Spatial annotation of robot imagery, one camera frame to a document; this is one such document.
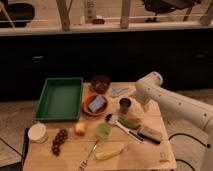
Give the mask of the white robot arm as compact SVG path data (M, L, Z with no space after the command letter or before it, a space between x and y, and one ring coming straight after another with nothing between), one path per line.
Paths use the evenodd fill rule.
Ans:
M201 171L213 171L213 105L166 90L162 83L163 77L155 71L137 80L137 101L146 105L154 100L206 132L210 147L205 152Z

